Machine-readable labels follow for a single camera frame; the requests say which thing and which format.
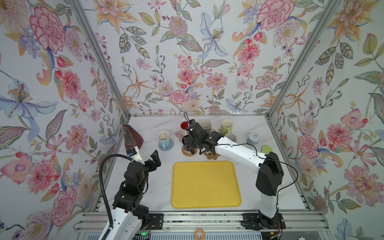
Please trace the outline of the brown paw print coaster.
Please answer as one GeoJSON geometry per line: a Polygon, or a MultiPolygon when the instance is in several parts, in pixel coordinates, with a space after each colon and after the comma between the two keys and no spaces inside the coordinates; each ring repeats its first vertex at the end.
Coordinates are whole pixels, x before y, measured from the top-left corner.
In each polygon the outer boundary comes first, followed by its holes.
{"type": "Polygon", "coordinates": [[[218,155],[218,154],[213,154],[213,153],[211,153],[211,152],[205,152],[204,155],[206,156],[206,158],[207,158],[208,160],[217,160],[218,157],[220,156],[220,155],[218,155]]]}

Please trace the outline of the red inside white mug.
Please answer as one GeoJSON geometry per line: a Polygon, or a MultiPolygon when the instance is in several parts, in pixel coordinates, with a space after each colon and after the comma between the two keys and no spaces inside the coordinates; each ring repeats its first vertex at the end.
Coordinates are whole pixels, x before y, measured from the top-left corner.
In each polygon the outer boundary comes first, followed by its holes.
{"type": "Polygon", "coordinates": [[[185,136],[188,134],[187,132],[187,127],[189,126],[189,123],[187,121],[185,122],[182,122],[181,125],[180,125],[180,133],[182,136],[185,136]]]}

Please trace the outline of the white mug purple handle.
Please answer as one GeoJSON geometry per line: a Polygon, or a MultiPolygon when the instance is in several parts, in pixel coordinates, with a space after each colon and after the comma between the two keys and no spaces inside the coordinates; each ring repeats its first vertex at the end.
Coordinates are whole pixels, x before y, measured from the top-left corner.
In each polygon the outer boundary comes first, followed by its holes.
{"type": "Polygon", "coordinates": [[[212,131],[212,123],[208,120],[200,121],[200,126],[205,130],[208,134],[212,131]]]}

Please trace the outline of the pink flower coaster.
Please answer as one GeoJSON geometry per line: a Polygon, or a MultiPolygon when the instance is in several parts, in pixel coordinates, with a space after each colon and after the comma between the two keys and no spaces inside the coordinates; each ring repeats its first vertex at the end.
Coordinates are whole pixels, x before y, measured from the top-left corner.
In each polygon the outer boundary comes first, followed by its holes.
{"type": "Polygon", "coordinates": [[[184,135],[183,135],[183,133],[180,130],[175,132],[175,136],[178,138],[178,140],[180,142],[182,142],[182,139],[183,139],[184,135]]]}

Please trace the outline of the tan rattan round coaster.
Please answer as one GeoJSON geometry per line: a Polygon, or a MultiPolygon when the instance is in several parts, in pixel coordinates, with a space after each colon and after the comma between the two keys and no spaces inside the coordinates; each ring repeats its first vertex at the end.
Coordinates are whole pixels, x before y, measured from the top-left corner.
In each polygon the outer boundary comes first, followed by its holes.
{"type": "Polygon", "coordinates": [[[192,157],[197,154],[198,149],[193,149],[190,151],[187,151],[184,147],[182,147],[182,154],[186,157],[192,157]]]}

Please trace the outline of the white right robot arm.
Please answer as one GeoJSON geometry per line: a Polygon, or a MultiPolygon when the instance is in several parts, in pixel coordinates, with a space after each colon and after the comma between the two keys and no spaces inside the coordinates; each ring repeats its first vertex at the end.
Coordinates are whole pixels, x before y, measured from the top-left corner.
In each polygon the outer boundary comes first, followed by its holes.
{"type": "Polygon", "coordinates": [[[282,184],[284,171],[278,156],[258,153],[247,144],[237,144],[218,132],[207,133],[195,120],[188,121],[187,135],[182,138],[187,152],[199,154],[211,152],[228,157],[248,167],[257,174],[256,188],[261,193],[259,215],[273,219],[278,215],[278,188],[282,184]]]}

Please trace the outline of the white mug blue handle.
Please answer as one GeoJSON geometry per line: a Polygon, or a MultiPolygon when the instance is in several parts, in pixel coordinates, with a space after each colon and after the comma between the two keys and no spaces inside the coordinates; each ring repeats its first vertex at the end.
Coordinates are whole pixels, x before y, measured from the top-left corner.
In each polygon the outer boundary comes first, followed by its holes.
{"type": "Polygon", "coordinates": [[[237,141],[237,136],[233,133],[227,133],[225,134],[225,137],[227,137],[230,141],[236,142],[237,141]]]}

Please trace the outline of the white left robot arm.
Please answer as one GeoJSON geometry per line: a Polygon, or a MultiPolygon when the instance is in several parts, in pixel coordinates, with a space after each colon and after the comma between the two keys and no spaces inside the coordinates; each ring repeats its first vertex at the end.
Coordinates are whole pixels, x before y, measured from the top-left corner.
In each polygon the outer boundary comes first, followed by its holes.
{"type": "Polygon", "coordinates": [[[112,154],[102,160],[99,166],[99,183],[108,222],[99,237],[100,240],[132,240],[139,230],[149,226],[149,208],[140,202],[148,189],[149,173],[160,166],[161,160],[157,150],[151,154],[150,160],[144,161],[137,147],[127,150],[126,155],[112,154]],[[103,179],[104,165],[111,158],[129,161],[124,173],[125,180],[120,184],[112,205],[108,202],[103,179]]]}

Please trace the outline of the light green mug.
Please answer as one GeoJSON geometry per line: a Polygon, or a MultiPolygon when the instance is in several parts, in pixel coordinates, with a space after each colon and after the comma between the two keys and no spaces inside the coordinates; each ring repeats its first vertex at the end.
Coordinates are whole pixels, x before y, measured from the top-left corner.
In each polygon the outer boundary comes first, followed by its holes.
{"type": "Polygon", "coordinates": [[[222,135],[226,135],[228,133],[232,133],[234,127],[234,123],[230,119],[224,119],[221,122],[221,128],[220,128],[220,133],[222,135]]]}

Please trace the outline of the light blue mug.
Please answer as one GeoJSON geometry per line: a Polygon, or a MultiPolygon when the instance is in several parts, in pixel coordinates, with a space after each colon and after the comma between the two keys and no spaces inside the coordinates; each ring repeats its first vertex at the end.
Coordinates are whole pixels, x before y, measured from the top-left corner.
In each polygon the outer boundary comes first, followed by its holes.
{"type": "Polygon", "coordinates": [[[158,141],[166,141],[168,139],[171,138],[171,135],[168,131],[160,131],[158,134],[157,134],[157,139],[158,141]]]}

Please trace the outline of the black mug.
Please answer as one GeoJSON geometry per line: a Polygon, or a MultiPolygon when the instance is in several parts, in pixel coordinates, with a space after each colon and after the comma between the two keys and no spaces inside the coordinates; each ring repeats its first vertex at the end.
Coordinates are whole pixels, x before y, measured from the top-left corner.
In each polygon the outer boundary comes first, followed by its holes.
{"type": "Polygon", "coordinates": [[[194,152],[195,151],[195,143],[191,136],[186,135],[182,138],[183,148],[187,152],[194,152]]]}

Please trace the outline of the grey-blue woven round coaster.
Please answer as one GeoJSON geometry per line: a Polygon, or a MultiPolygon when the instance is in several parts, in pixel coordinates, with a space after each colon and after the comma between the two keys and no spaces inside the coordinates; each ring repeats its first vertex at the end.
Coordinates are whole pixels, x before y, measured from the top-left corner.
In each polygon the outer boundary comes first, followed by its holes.
{"type": "Polygon", "coordinates": [[[172,139],[159,141],[158,147],[161,151],[170,151],[174,147],[174,141],[172,139]]]}

